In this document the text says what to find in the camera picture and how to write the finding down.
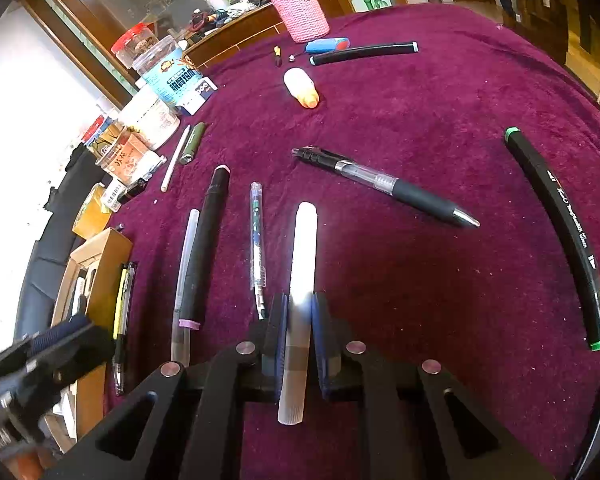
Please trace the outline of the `purple tablecloth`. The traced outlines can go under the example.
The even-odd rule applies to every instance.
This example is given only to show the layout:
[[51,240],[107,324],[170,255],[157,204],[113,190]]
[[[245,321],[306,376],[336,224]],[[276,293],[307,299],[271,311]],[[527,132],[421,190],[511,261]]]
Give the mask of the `purple tablecloth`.
[[[316,286],[355,337],[389,359],[441,362],[557,478],[565,478],[600,391],[600,352],[550,220],[504,132],[517,127],[565,188],[600,265],[600,107],[545,53],[458,6],[416,4],[330,24],[356,46],[416,41],[413,55],[313,67],[307,110],[275,66],[276,37],[208,69],[218,90],[194,161],[168,192],[152,179],[114,217],[137,277],[129,387],[170,356],[178,264],[189,211],[213,169],[230,168],[206,318],[192,359],[247,333],[249,188],[263,186],[266,292],[289,285],[294,216],[318,212]],[[318,146],[456,203],[456,226],[291,154]]]

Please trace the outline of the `black retractable gel pen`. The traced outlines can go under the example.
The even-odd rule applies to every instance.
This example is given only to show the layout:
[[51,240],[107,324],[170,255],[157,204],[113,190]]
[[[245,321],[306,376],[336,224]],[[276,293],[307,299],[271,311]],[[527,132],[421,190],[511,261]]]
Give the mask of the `black retractable gel pen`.
[[360,165],[349,157],[312,145],[293,148],[291,154],[302,162],[385,193],[394,200],[414,207],[425,214],[430,214],[441,221],[456,226],[471,226],[472,228],[480,226],[480,222],[474,216],[468,214],[456,203],[398,177]]

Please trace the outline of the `yellow black pen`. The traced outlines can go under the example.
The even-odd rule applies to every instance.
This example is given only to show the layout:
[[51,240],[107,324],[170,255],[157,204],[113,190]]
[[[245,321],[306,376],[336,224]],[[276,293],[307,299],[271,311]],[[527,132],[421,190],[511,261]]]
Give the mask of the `yellow black pen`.
[[122,266],[120,284],[116,300],[116,310],[114,310],[114,328],[112,336],[114,336],[114,358],[112,359],[113,366],[119,366],[122,363],[122,354],[124,349],[124,338],[126,335],[126,315],[128,314],[128,291],[130,284],[131,265],[125,264]]

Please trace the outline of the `blue label plastic jar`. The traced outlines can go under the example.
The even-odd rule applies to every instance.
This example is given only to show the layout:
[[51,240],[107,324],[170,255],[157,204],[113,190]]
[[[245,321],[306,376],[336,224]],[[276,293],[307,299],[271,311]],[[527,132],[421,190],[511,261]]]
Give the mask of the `blue label plastic jar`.
[[183,58],[183,50],[166,36],[138,56],[135,70],[167,106],[176,107],[202,79],[201,73]]

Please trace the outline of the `green lighter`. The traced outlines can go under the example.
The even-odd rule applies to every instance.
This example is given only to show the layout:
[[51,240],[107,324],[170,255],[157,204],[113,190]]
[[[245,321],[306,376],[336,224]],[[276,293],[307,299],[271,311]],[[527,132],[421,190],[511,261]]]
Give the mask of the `green lighter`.
[[190,130],[184,148],[181,151],[180,159],[178,160],[181,165],[188,165],[193,161],[206,128],[207,125],[204,122],[198,122],[198,124],[194,125],[192,130]]

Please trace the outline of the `blue white small box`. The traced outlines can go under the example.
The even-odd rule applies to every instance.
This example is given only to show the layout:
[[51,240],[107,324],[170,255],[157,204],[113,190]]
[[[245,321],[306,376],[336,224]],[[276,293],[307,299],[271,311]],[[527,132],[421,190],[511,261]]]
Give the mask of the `blue white small box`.
[[193,116],[216,90],[218,87],[209,77],[201,78],[197,81],[196,86],[190,88],[178,101],[178,109],[182,114]]

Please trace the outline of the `small yellow black screwdriver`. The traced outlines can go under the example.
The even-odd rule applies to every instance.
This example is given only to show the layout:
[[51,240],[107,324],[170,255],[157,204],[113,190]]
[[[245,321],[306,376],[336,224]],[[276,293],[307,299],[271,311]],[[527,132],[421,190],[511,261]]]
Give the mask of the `small yellow black screwdriver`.
[[274,61],[276,67],[282,67],[283,59],[282,59],[282,49],[279,46],[274,46]]

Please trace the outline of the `clear orange label jar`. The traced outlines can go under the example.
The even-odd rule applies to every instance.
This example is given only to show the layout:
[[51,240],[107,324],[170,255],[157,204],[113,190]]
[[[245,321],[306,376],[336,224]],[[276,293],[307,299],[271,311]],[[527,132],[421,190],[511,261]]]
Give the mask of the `clear orange label jar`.
[[150,147],[138,132],[125,128],[96,164],[111,177],[130,185],[138,164],[149,151]]

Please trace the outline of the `cardboard box tray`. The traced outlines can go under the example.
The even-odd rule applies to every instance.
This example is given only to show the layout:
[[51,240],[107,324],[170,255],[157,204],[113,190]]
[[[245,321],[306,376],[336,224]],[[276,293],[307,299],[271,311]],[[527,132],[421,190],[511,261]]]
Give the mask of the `cardboard box tray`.
[[[73,284],[81,270],[95,269],[86,288],[85,315],[112,335],[122,264],[129,261],[132,242],[115,229],[106,229],[76,248],[60,282],[52,322],[61,321],[71,306]],[[76,382],[76,436],[82,438],[104,417],[107,365],[102,364]]]

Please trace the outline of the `black clear pen by jars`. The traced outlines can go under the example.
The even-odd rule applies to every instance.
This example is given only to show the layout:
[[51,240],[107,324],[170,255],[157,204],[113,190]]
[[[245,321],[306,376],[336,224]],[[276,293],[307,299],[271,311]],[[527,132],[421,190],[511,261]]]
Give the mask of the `black clear pen by jars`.
[[154,166],[152,166],[147,172],[139,177],[123,194],[118,197],[118,203],[120,205],[127,204],[133,198],[142,194],[146,190],[150,179],[165,163],[166,156],[160,156]]

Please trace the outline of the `black marker teal caps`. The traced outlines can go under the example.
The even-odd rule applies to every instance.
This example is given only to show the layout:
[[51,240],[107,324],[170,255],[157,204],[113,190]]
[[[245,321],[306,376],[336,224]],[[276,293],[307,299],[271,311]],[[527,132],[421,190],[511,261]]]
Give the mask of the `black marker teal caps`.
[[378,56],[414,54],[419,52],[416,41],[400,42],[400,44],[373,44],[372,46],[347,48],[314,54],[309,57],[312,66],[358,60],[359,58],[378,58]]

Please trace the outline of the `white slim marker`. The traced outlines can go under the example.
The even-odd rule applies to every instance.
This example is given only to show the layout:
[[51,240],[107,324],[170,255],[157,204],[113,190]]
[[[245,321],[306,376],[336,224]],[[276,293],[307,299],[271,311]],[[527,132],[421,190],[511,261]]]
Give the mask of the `white slim marker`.
[[311,343],[311,310],[315,283],[317,210],[302,202],[294,224],[289,284],[285,362],[277,420],[294,426],[303,420]]

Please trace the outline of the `white orange glue bottle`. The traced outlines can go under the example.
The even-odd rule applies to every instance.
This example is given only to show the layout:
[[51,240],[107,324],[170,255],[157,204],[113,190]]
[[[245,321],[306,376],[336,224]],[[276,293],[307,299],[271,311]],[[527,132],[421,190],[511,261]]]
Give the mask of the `white orange glue bottle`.
[[317,107],[320,102],[320,96],[317,93],[315,84],[311,77],[300,67],[286,70],[283,76],[284,85],[289,93],[304,108]]

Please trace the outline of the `white medicine jar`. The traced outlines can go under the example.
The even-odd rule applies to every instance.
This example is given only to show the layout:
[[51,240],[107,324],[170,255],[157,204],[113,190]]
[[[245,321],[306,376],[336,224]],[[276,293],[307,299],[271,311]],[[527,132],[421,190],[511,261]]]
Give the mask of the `white medicine jar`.
[[151,150],[158,150],[178,130],[180,118],[145,84],[120,110],[118,121],[136,131]]

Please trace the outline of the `pink knitted bottle sleeve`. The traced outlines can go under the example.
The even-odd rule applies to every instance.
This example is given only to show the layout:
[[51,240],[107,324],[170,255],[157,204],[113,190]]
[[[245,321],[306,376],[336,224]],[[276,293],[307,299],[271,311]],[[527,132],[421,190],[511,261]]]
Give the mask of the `pink knitted bottle sleeve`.
[[329,24],[318,0],[271,0],[296,44],[306,44],[329,33]]

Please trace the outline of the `translucent white pen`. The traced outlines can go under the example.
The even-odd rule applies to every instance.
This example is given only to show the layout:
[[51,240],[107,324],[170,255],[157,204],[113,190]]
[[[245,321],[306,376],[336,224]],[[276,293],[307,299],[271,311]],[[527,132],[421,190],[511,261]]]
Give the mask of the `translucent white pen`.
[[185,289],[186,271],[190,255],[192,254],[194,239],[197,231],[198,219],[198,209],[192,209],[191,211],[189,211],[184,242],[181,252],[180,267],[178,268],[178,281],[176,282],[174,309],[172,316],[170,358],[172,361],[180,362],[185,367],[189,366],[190,335],[189,330],[186,330],[186,328],[180,326],[180,312]]

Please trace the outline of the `white stick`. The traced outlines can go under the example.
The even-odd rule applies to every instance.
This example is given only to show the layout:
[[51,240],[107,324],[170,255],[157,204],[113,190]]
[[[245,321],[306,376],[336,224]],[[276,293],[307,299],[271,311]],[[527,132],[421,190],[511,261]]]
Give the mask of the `white stick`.
[[188,139],[191,128],[192,128],[192,125],[188,125],[185,127],[185,129],[183,130],[183,132],[181,134],[180,140],[178,140],[178,144],[176,144],[176,148],[170,159],[169,166],[168,166],[168,168],[166,168],[166,173],[164,174],[164,177],[163,177],[161,185],[160,185],[160,191],[163,193],[168,192],[169,184],[170,184],[170,181],[172,178],[172,174],[174,173],[175,165],[178,162],[178,160],[180,159],[181,151],[184,148],[184,145]]

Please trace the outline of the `blue lighter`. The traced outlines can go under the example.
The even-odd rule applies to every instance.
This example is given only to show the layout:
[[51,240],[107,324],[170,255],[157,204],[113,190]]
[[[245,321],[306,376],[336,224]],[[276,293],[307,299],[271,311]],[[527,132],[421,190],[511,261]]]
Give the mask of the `blue lighter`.
[[344,50],[350,47],[350,40],[343,37],[315,39],[306,44],[304,52],[310,55]]

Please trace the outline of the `yellow tape roll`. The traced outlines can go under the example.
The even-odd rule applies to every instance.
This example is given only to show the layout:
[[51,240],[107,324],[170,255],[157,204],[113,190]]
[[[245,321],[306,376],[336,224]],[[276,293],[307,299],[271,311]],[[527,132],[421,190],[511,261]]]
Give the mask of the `yellow tape roll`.
[[106,229],[111,210],[102,201],[105,191],[105,185],[96,183],[74,219],[72,232],[84,240],[89,240]]

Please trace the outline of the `gold packet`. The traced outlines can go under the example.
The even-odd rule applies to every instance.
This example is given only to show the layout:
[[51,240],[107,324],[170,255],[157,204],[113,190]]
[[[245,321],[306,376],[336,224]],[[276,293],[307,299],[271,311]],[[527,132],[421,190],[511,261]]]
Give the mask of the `gold packet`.
[[124,125],[114,118],[98,115],[82,134],[81,142],[96,158],[101,158],[118,140],[123,129]]

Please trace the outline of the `blue patterned clear pen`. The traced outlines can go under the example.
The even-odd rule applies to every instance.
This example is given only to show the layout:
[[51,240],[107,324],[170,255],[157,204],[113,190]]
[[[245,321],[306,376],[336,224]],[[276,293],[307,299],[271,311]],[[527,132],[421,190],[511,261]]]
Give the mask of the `blue patterned clear pen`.
[[252,182],[250,184],[250,288],[259,320],[266,318],[262,198],[262,184]]

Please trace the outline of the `black marker green cap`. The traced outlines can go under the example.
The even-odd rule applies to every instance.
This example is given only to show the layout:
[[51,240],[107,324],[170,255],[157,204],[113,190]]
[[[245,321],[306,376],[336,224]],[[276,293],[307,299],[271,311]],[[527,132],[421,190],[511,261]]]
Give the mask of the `black marker green cap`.
[[580,300],[586,343],[600,351],[600,266],[584,225],[556,172],[524,133],[509,127],[504,142],[552,222]]

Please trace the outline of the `black marker pink cap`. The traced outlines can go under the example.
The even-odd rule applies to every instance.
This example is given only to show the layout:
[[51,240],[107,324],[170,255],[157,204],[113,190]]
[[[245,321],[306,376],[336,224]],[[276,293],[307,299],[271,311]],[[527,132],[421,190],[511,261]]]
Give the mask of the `black marker pink cap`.
[[229,186],[230,168],[226,165],[215,167],[204,196],[185,272],[178,326],[186,330],[199,330],[204,322],[215,247],[218,244]]

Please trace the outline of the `black bag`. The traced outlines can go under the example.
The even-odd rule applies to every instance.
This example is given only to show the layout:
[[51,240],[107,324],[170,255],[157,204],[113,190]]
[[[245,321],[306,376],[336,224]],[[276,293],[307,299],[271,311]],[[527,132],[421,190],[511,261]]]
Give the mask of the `black bag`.
[[32,247],[20,289],[14,338],[33,335],[50,326],[60,283],[69,256],[80,242],[72,226],[93,185],[102,180],[104,170],[95,155],[80,145],[65,166],[62,180],[50,187],[45,212],[50,215],[42,235]]

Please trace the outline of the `white barcode box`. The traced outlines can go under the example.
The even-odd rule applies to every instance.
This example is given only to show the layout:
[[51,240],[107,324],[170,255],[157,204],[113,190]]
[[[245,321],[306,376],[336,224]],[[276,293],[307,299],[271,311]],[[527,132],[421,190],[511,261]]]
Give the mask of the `white barcode box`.
[[112,212],[117,212],[121,208],[120,198],[127,190],[128,188],[122,182],[113,178],[102,194],[102,206]]

